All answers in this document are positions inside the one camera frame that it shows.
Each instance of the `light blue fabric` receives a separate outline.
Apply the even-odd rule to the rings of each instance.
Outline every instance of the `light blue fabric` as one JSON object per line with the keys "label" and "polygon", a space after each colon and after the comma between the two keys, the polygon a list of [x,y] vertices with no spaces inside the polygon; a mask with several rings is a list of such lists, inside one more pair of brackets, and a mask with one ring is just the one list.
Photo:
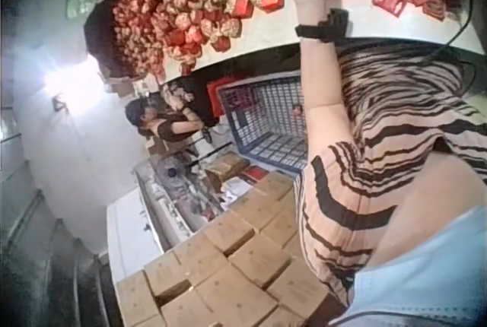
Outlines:
{"label": "light blue fabric", "polygon": [[[352,305],[330,325],[474,325],[485,306],[485,210],[475,208],[405,255],[357,273]],[[352,318],[367,311],[391,314]]]}

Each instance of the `striped dress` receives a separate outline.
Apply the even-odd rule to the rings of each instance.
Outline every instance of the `striped dress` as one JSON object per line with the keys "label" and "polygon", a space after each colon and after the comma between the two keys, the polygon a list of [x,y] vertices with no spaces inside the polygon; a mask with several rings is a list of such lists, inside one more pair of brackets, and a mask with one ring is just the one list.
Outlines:
{"label": "striped dress", "polygon": [[487,185],[486,118],[460,98],[450,52],[422,64],[433,49],[389,40],[339,50],[355,141],[324,148],[294,189],[304,258],[344,305],[430,152],[456,154]]}

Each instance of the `person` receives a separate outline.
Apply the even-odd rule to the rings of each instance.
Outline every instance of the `person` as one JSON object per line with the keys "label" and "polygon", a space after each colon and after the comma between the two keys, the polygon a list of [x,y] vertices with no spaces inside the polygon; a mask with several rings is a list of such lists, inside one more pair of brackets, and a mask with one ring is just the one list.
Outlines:
{"label": "person", "polygon": [[163,103],[157,105],[161,100],[153,100],[153,96],[159,96],[159,93],[153,93],[152,100],[135,99],[126,105],[126,118],[140,135],[146,137],[156,135],[165,141],[178,142],[203,131],[204,137],[211,143],[207,128],[218,124],[218,119],[212,115],[211,104],[206,103],[209,102],[205,98],[206,92],[198,94],[187,90],[184,85],[165,84],[162,89]]}
{"label": "person", "polygon": [[[328,0],[294,2],[299,24],[328,18]],[[402,41],[300,48],[309,164],[294,193],[304,258],[348,308],[330,325],[472,325],[487,123],[459,96],[454,56]]]}

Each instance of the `watch strap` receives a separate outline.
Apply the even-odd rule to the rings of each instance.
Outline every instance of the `watch strap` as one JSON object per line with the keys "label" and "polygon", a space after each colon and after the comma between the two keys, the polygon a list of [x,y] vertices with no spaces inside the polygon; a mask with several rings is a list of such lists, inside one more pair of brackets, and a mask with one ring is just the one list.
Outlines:
{"label": "watch strap", "polygon": [[311,38],[324,43],[339,42],[345,39],[349,13],[343,9],[331,9],[326,21],[318,25],[303,25],[296,27],[298,37]]}

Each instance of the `plastic basket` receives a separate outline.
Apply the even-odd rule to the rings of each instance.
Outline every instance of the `plastic basket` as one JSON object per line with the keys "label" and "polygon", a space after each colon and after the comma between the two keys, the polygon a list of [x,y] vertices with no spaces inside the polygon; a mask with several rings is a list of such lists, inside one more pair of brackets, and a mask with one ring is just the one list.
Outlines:
{"label": "plastic basket", "polygon": [[218,90],[238,151],[245,157],[299,173],[307,163],[301,73],[282,72],[238,81]]}

